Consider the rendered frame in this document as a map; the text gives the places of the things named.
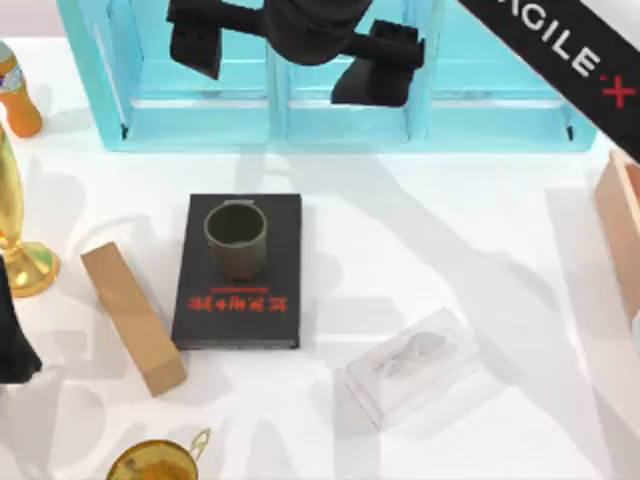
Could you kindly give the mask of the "tall gold trophy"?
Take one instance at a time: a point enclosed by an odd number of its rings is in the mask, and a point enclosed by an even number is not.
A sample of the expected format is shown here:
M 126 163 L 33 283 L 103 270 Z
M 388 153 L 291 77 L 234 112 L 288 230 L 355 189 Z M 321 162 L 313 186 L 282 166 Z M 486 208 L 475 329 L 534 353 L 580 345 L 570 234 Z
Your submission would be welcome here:
M 11 292 L 16 297 L 37 295 L 51 286 L 60 262 L 40 242 L 22 240 L 24 195 L 17 161 L 0 125 L 0 253 Z

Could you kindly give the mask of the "light blue rack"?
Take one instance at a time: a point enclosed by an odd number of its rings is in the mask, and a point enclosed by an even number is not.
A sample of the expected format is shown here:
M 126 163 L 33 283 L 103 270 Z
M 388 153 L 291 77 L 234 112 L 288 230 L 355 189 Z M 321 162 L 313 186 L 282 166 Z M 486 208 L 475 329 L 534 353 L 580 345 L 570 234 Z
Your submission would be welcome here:
M 169 55 L 169 0 L 57 0 L 104 146 L 114 151 L 580 152 L 589 120 L 459 0 L 374 0 L 376 19 L 416 27 L 426 64 L 401 108 L 334 105 L 340 57 L 302 67 L 259 38 L 222 36 L 212 80 Z

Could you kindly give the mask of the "salmon-coloured box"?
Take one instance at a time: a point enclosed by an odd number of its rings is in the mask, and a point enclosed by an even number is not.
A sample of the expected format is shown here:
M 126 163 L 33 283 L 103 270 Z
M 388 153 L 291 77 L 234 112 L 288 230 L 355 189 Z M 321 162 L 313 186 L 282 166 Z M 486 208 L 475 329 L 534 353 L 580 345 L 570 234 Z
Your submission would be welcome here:
M 612 150 L 594 197 L 624 309 L 633 322 L 640 318 L 640 165 Z

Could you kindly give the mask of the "brown wooden block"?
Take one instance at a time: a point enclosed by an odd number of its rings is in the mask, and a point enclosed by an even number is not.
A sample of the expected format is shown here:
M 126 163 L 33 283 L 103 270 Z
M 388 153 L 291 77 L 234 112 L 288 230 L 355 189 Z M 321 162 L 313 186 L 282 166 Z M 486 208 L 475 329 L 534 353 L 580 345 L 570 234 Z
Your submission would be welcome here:
M 117 245 L 109 242 L 90 250 L 81 261 L 151 396 L 184 383 L 181 354 Z

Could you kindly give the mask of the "clear plastic box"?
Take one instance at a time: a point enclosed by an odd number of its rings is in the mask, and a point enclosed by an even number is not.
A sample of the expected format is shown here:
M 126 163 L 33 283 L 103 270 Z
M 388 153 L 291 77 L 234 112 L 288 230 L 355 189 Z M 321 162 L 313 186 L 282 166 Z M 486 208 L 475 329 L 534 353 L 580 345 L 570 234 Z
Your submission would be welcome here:
M 350 362 L 345 383 L 372 424 L 385 430 L 467 380 L 480 358 L 474 332 L 440 309 Z

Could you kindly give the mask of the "olive green cup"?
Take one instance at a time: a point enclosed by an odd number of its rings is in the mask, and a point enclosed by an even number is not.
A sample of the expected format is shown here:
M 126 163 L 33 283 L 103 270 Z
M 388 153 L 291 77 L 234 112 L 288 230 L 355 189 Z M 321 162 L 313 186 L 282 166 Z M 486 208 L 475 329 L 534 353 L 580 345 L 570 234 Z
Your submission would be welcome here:
M 231 199 L 212 209 L 203 233 L 221 275 L 246 279 L 265 265 L 268 221 L 254 200 Z

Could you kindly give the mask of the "orange bottle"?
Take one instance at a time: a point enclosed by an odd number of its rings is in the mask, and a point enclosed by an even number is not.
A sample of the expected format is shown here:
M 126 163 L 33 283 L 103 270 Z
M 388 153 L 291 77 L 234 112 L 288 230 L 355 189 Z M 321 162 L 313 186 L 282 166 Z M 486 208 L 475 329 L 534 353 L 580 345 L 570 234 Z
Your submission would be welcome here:
M 6 110 L 13 133 L 20 138 L 38 134 L 43 125 L 41 114 L 31 100 L 26 78 L 13 50 L 0 40 L 0 104 Z

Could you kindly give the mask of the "black book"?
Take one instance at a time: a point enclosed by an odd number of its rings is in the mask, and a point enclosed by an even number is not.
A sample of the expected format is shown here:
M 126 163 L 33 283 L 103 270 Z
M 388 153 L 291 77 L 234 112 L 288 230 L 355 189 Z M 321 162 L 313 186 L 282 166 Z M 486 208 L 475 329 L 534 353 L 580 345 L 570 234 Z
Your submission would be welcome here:
M 204 229 L 210 211 L 238 200 L 267 220 L 266 262 L 247 280 L 219 272 Z M 302 216 L 299 194 L 190 196 L 171 331 L 179 349 L 299 346 Z

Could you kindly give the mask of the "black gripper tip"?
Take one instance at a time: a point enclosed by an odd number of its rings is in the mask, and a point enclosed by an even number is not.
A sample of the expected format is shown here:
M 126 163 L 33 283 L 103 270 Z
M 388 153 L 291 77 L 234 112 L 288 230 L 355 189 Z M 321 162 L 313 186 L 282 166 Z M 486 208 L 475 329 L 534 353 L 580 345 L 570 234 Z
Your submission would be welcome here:
M 19 323 L 7 269 L 0 254 L 0 385 L 25 384 L 42 370 L 42 366 Z

